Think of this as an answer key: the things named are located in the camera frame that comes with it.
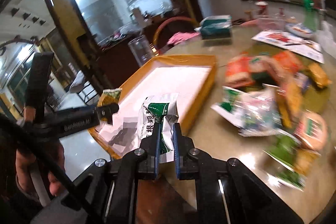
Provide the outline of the person's left hand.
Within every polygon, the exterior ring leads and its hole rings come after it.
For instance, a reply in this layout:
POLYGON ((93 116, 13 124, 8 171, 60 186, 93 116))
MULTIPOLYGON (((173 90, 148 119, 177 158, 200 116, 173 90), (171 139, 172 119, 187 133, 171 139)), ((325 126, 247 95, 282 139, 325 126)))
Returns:
MULTIPOLYGON (((65 171, 64 147, 60 142, 56 142, 52 146, 51 157, 55 162, 57 162, 58 166, 65 171)), ((33 166, 35 160, 36 157, 33 154, 24 154, 19 150, 16 152, 15 167, 17 171, 18 188, 28 198, 39 201, 30 175, 30 167, 33 166)), ((48 174, 48 179, 50 183, 50 193, 52 196, 60 196, 65 190, 64 186, 52 173, 48 174)))

